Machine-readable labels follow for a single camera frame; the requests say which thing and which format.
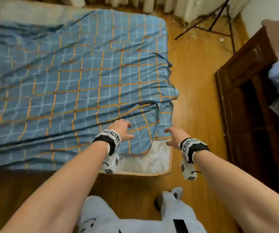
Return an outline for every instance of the hand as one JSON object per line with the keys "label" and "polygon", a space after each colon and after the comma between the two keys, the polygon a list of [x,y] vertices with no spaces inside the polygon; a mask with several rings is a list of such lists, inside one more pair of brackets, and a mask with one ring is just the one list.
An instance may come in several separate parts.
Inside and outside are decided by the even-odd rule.
{"label": "hand", "polygon": [[180,150],[180,147],[178,144],[180,144],[183,140],[186,138],[191,137],[188,133],[184,131],[182,128],[175,128],[175,127],[170,127],[164,130],[164,132],[170,132],[172,134],[172,141],[167,141],[166,144],[168,146],[172,146],[175,149]]}
{"label": "hand", "polygon": [[109,125],[108,129],[116,131],[119,133],[121,140],[126,141],[134,138],[134,135],[128,133],[128,127],[131,128],[130,121],[120,119]]}

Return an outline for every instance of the tripod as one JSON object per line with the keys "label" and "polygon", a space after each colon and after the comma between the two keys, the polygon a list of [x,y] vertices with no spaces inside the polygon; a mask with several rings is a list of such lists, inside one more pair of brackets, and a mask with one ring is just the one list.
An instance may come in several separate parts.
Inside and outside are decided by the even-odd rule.
{"label": "tripod", "polygon": [[[229,5],[228,5],[229,0],[226,0],[221,6],[219,6],[217,9],[213,10],[210,14],[208,14],[207,16],[204,17],[204,19],[201,19],[199,22],[195,23],[194,25],[192,25],[190,28],[188,28],[186,31],[184,31],[183,33],[181,33],[180,35],[178,35],[175,40],[177,40],[179,37],[181,37],[182,35],[184,35],[186,32],[188,32],[189,30],[191,30],[192,28],[198,28],[200,30],[203,31],[207,31],[209,33],[214,33],[214,34],[218,34],[218,35],[222,35],[225,37],[230,37],[231,38],[231,43],[232,43],[232,49],[233,49],[233,54],[235,54],[235,43],[233,40],[233,32],[232,32],[232,27],[231,27],[231,19],[230,19],[230,15],[229,15]],[[221,13],[223,12],[224,8],[226,7],[227,10],[227,20],[229,23],[229,30],[230,30],[230,34],[224,34],[224,33],[220,33],[220,32],[216,32],[216,31],[212,31],[212,28],[214,27],[215,23],[217,22],[217,20],[219,19],[219,17],[221,16]],[[215,20],[213,21],[211,27],[209,27],[209,29],[206,28],[201,28],[199,26],[197,26],[199,23],[203,22],[205,19],[207,19],[208,17],[210,17],[211,15],[213,15],[216,11],[219,11],[218,15],[216,16]]]}

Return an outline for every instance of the tripod leg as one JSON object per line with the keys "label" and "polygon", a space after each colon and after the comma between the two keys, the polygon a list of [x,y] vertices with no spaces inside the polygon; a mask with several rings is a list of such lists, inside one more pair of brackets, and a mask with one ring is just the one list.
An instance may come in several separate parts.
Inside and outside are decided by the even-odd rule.
{"label": "tripod leg", "polygon": [[230,18],[230,14],[229,14],[229,6],[227,6],[227,19],[228,19],[228,23],[229,23],[230,38],[231,38],[231,43],[232,43],[233,54],[235,54],[235,42],[233,40],[233,32],[232,32],[232,26],[231,26],[231,18]]}
{"label": "tripod leg", "polygon": [[224,6],[224,4],[222,4],[221,6],[219,6],[218,8],[216,8],[215,10],[213,10],[210,14],[208,14],[207,16],[204,17],[204,19],[201,19],[200,21],[198,21],[197,23],[195,23],[194,25],[192,25],[190,28],[188,28],[186,31],[184,31],[183,33],[181,33],[180,35],[178,35],[175,40],[177,40],[179,37],[181,37],[182,35],[184,35],[186,32],[188,32],[189,30],[191,30],[193,27],[197,26],[199,23],[201,23],[202,21],[206,20],[208,17],[210,17],[211,15],[213,15],[216,11],[218,11],[220,8],[222,8]]}
{"label": "tripod leg", "polygon": [[218,15],[216,16],[214,22],[212,23],[211,27],[208,29],[209,31],[212,31],[212,28],[214,27],[215,23],[217,22],[217,20],[221,16],[221,13],[223,12],[224,8],[228,6],[228,2],[229,2],[229,0],[226,0],[225,3],[222,5],[222,7],[221,7]]}

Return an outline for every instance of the plaid pattern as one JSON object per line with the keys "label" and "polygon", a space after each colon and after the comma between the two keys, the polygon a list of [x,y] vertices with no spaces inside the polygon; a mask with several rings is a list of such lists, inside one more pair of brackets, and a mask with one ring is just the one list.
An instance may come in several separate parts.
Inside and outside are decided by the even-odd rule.
{"label": "plaid pattern", "polygon": [[168,138],[172,99],[164,20],[96,10],[65,25],[0,24],[0,166],[56,170],[116,119],[135,139]]}

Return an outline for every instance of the hardwood floor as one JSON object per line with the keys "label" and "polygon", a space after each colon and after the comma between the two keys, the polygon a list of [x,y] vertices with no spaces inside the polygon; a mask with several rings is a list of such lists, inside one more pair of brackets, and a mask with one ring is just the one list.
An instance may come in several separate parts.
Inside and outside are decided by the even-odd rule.
{"label": "hardwood floor", "polygon": [[[192,137],[206,142],[213,153],[226,159],[214,73],[232,56],[230,39],[221,41],[219,35],[194,29],[174,41],[183,27],[171,15],[157,14],[167,23],[169,60],[173,64],[170,80],[180,91],[178,100],[173,101],[173,125],[186,129]],[[209,27],[212,20],[208,19],[202,27]],[[215,30],[228,32],[224,18],[217,22]],[[240,41],[236,35],[235,43],[238,49]],[[160,220],[160,213],[153,206],[154,198],[160,191],[181,186],[182,200],[194,209],[207,232],[238,232],[236,222],[201,174],[195,181],[183,179],[181,158],[180,152],[174,150],[172,171],[167,176],[99,175],[90,194],[101,196],[120,218]],[[0,229],[50,175],[0,169]]]}

